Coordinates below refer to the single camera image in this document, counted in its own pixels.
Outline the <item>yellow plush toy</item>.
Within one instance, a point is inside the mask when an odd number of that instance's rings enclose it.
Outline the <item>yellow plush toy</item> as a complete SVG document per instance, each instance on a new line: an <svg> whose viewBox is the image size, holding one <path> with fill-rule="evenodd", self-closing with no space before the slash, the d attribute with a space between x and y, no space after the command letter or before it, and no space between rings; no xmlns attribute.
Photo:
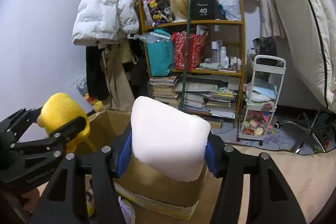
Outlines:
<svg viewBox="0 0 336 224"><path fill-rule="evenodd" d="M56 93L50 96L41 109L37 124L39 127L44 128L50 136L53 131L77 117L85 119L85 127L67 143L67 153L75 152L76 148L82 143L88 145L91 152L95 152L97 148L89 139L90 125L88 116L82 107L66 93Z"/></svg>

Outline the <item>white pink soft pillow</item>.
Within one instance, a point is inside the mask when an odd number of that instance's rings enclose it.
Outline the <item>white pink soft pillow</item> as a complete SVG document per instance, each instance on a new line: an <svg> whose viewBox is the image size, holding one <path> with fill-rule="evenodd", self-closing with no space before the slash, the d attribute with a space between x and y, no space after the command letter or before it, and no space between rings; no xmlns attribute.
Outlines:
<svg viewBox="0 0 336 224"><path fill-rule="evenodd" d="M195 181L205 161L208 121L140 96L131 111L133 155L144 164L178 181Z"/></svg>

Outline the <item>black hanging garment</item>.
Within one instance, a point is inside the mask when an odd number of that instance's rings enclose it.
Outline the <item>black hanging garment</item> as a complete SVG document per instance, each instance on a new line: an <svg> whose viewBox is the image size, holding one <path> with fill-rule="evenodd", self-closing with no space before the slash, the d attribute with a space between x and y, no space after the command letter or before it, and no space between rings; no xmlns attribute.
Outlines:
<svg viewBox="0 0 336 224"><path fill-rule="evenodd" d="M99 47L85 48L87 88L90 97L106 100L110 93L105 80L105 73L101 68L102 49Z"/></svg>

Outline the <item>chrome chair base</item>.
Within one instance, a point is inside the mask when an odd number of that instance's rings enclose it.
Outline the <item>chrome chair base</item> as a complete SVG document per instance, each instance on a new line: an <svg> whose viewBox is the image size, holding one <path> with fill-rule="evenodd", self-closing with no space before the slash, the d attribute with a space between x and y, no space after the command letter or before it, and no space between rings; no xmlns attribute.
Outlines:
<svg viewBox="0 0 336 224"><path fill-rule="evenodd" d="M322 132L322 137L325 138L328 131L332 130L335 133L335 113L321 106L312 120L309 119L306 113L302 113L301 116L305 120L305 126L292 120L283 119L274 122L273 128L280 129L283 125L289 124L305 132L305 137L292 148L292 151L296 154L302 151L309 139L313 139L317 145L317 153L327 153L326 145L322 143L321 138L317 134Z"/></svg>

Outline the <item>cardboard box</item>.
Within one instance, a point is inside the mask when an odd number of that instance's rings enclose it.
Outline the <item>cardboard box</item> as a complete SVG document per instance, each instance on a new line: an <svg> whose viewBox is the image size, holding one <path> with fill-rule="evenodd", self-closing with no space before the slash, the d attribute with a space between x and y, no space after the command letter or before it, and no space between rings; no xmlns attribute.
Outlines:
<svg viewBox="0 0 336 224"><path fill-rule="evenodd" d="M88 122L88 139L96 148L102 148L124 132L130 113L104 110L90 115ZM204 166L197 180L177 181L132 157L127 171L114 184L118 194L143 208L187 220L197 208L207 173Z"/></svg>

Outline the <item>beige hanging coat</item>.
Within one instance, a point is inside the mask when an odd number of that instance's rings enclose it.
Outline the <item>beige hanging coat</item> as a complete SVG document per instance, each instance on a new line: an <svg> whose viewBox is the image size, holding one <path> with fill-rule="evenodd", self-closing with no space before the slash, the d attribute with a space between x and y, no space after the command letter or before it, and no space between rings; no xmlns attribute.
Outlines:
<svg viewBox="0 0 336 224"><path fill-rule="evenodd" d="M101 66L105 75L108 97L105 99L112 110L131 112L134 95L123 68L123 63L133 63L129 42L106 46L101 54Z"/></svg>

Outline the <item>stack of books left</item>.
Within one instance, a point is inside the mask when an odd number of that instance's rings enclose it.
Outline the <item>stack of books left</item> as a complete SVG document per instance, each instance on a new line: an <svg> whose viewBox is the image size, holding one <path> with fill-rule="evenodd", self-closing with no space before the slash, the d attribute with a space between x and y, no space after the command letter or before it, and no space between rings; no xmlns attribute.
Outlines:
<svg viewBox="0 0 336 224"><path fill-rule="evenodd" d="M178 84L177 76L152 77L149 80L152 97L162 103L177 108L181 101L179 92L176 91Z"/></svg>

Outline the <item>stack of books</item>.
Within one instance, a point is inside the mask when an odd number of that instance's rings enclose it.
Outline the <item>stack of books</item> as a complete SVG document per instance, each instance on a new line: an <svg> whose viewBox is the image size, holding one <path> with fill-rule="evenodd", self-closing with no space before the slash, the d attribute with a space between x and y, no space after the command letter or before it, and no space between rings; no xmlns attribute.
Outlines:
<svg viewBox="0 0 336 224"><path fill-rule="evenodd" d="M235 119L239 88L236 77L188 74L185 83L178 78L173 91L183 96L185 112Z"/></svg>
<svg viewBox="0 0 336 224"><path fill-rule="evenodd" d="M149 80L152 97L162 103L177 108L181 101L179 92L176 91L178 84L177 76L152 77Z"/></svg>

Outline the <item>stack of books right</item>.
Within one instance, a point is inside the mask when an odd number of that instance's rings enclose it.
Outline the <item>stack of books right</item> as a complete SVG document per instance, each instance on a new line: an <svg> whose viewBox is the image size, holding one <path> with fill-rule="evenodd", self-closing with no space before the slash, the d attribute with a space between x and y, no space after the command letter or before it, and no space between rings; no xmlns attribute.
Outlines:
<svg viewBox="0 0 336 224"><path fill-rule="evenodd" d="M188 74L185 83L178 78L173 91L183 96L185 112L235 119L239 88L236 77Z"/></svg>

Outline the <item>white rolling cart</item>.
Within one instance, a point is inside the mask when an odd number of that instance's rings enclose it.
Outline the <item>white rolling cart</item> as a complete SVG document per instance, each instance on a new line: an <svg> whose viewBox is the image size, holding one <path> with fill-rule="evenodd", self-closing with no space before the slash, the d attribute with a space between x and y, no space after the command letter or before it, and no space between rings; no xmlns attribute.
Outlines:
<svg viewBox="0 0 336 224"><path fill-rule="evenodd" d="M256 141L263 145L273 127L286 61L277 56L255 55L248 58L248 68L252 70L252 76L243 86L245 101L236 140Z"/></svg>

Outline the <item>teal paper bag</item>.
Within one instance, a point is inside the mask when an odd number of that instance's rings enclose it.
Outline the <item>teal paper bag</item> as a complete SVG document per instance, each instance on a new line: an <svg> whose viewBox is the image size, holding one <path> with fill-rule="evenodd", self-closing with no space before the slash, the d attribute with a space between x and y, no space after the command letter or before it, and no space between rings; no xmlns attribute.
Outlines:
<svg viewBox="0 0 336 224"><path fill-rule="evenodd" d="M168 76L174 65L174 49L172 36L162 29L146 33L147 55L150 74L153 77Z"/></svg>

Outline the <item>white puffer jacket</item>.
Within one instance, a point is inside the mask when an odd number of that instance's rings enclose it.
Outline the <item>white puffer jacket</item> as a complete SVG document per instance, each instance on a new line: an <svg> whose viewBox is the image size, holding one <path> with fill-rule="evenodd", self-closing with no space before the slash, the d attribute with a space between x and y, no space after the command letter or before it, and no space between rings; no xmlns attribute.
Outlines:
<svg viewBox="0 0 336 224"><path fill-rule="evenodd" d="M135 0L81 0L72 31L75 45L119 44L139 30Z"/></svg>

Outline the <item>red gift bag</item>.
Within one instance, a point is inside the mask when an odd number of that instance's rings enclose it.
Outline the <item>red gift bag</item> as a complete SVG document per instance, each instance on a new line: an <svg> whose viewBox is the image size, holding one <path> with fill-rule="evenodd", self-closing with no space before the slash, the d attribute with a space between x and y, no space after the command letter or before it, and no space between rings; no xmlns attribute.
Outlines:
<svg viewBox="0 0 336 224"><path fill-rule="evenodd" d="M174 68L183 71L185 63L186 32L174 32L172 39L174 46ZM189 63L187 71L193 71L201 63L206 40L207 36L205 35L190 34Z"/></svg>

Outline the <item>white bottles on shelf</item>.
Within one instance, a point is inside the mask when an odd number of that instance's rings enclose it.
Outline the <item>white bottles on shelf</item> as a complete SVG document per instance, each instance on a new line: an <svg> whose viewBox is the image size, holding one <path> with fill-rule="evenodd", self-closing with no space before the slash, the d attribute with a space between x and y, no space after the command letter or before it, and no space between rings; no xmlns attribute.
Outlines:
<svg viewBox="0 0 336 224"><path fill-rule="evenodd" d="M219 42L212 41L210 69L214 71L220 71L221 69L240 71L242 60L236 56L229 57L225 46L220 47Z"/></svg>

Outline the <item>colourful printed bag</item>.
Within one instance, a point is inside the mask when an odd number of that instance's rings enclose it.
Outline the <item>colourful printed bag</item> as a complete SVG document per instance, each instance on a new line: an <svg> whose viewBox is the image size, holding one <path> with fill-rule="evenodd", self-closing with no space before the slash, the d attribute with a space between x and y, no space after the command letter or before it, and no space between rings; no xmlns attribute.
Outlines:
<svg viewBox="0 0 336 224"><path fill-rule="evenodd" d="M148 26L171 23L173 14L168 0L141 0Z"/></svg>

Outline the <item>wooden shelf unit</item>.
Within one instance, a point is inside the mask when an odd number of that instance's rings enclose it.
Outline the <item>wooden shelf unit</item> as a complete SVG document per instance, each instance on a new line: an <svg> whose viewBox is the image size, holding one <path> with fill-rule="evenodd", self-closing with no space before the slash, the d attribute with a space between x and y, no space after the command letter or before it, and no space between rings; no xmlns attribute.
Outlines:
<svg viewBox="0 0 336 224"><path fill-rule="evenodd" d="M178 54L178 61L183 61L181 66L175 66L173 72L183 73L183 77L186 77L187 73L201 74L201 75L222 75L230 77L238 77L240 79L239 86L236 88L237 91L237 101L235 108L234 121L238 120L239 111L242 107L243 98L243 85L244 85L244 74L245 74L245 16L244 16L244 3L243 0L239 0L241 20L182 20L177 22L159 24L157 26L148 26L145 19L145 12L143 9L143 2L138 2L139 8L139 20L141 23L141 33L145 34L148 31L155 30L157 28L168 28L169 30L176 29L177 27L186 28L186 34L184 38L184 43L180 47ZM197 61L201 60L202 49L205 46L201 46L197 43L197 39L190 39L190 27L203 25L203 26L237 26L239 28L239 42L237 43L227 43L227 47L238 47L240 50L239 58L241 59L241 68L238 70L210 70L201 69L198 67Z"/></svg>

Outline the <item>blonde wig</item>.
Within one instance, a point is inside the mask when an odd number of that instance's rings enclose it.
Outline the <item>blonde wig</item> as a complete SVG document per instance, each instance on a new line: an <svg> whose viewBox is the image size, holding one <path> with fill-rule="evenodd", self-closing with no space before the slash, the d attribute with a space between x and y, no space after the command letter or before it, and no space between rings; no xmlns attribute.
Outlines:
<svg viewBox="0 0 336 224"><path fill-rule="evenodd" d="M186 20L188 17L189 0L168 0L175 20Z"/></svg>

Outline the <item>black box with 40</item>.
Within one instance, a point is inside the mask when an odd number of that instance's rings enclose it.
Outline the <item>black box with 40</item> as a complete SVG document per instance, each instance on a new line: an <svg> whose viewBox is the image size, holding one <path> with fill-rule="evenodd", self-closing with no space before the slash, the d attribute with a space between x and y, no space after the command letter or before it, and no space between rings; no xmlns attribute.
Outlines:
<svg viewBox="0 0 336 224"><path fill-rule="evenodd" d="M191 0L192 20L214 20L214 0Z"/></svg>

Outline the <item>green pole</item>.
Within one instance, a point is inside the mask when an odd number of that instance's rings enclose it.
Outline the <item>green pole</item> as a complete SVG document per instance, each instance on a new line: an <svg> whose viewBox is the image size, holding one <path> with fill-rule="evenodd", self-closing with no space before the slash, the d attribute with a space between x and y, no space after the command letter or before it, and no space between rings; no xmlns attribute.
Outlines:
<svg viewBox="0 0 336 224"><path fill-rule="evenodd" d="M181 103L179 104L179 110L181 111L183 111L184 103L185 103L186 77L187 77L187 67L189 63L190 25L191 25L191 0L188 0L187 29L186 29L186 41L185 41L185 63L184 63L183 77L182 77Z"/></svg>

